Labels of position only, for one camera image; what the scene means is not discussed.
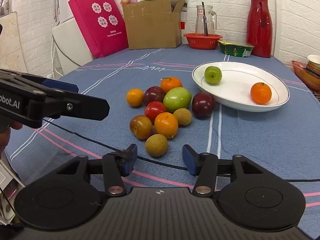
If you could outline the person's left hand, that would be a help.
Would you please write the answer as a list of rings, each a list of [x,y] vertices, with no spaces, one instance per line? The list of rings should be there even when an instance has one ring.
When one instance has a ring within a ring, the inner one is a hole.
[[[23,127],[22,124],[19,122],[13,121],[6,130],[0,134],[0,156],[2,155],[3,151],[7,147],[9,140],[11,129],[20,130]]]

